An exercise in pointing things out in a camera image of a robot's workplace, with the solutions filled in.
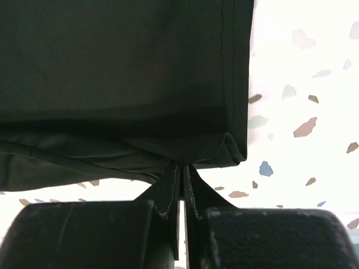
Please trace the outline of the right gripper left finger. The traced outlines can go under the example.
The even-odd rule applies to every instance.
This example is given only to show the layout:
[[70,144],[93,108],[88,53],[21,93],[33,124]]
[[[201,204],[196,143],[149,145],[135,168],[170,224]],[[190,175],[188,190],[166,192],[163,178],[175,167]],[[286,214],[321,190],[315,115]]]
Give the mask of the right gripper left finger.
[[180,168],[133,201],[38,203],[13,221],[2,268],[173,268],[178,260]]

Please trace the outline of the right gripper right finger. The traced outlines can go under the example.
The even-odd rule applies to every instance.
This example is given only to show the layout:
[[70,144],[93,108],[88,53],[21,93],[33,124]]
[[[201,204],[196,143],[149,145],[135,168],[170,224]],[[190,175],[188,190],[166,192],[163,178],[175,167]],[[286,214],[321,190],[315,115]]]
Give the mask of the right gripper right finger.
[[183,170],[190,268],[357,268],[349,236],[329,211],[237,208]]

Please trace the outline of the black t shirt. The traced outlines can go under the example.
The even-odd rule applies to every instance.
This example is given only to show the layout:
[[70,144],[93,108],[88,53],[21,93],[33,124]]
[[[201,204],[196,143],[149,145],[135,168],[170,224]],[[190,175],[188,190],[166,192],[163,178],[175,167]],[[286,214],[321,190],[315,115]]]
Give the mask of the black t shirt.
[[2,1],[1,190],[247,158],[253,1]]

